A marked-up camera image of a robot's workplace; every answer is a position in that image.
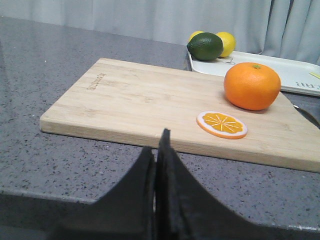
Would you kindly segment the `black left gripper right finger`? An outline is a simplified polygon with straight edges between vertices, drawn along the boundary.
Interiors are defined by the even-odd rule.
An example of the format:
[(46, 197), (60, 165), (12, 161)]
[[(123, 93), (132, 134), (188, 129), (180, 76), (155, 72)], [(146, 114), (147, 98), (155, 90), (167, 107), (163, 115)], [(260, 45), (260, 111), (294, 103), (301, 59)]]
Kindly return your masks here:
[(160, 240), (281, 240), (278, 229), (251, 223), (209, 194), (171, 147), (159, 141), (156, 221)]

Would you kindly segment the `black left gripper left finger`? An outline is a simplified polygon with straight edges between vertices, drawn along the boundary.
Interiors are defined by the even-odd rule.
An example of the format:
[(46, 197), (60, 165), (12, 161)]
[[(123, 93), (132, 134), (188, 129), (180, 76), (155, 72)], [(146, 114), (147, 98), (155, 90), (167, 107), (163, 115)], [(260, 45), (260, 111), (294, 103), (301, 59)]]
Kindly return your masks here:
[(49, 240), (152, 240), (156, 163), (144, 147), (126, 175), (102, 198), (61, 220)]

